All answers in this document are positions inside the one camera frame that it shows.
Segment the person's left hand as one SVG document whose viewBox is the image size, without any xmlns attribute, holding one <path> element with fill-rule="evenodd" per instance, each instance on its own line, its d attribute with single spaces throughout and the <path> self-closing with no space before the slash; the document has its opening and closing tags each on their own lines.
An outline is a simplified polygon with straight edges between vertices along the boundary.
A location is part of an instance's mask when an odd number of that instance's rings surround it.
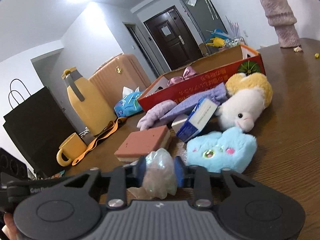
<svg viewBox="0 0 320 240">
<path fill-rule="evenodd" d="M 14 223 L 13 215 L 10 213 L 4 214 L 4 222 L 5 226 L 3 227 L 2 231 L 10 240 L 18 240 L 17 238 L 17 228 Z"/>
</svg>

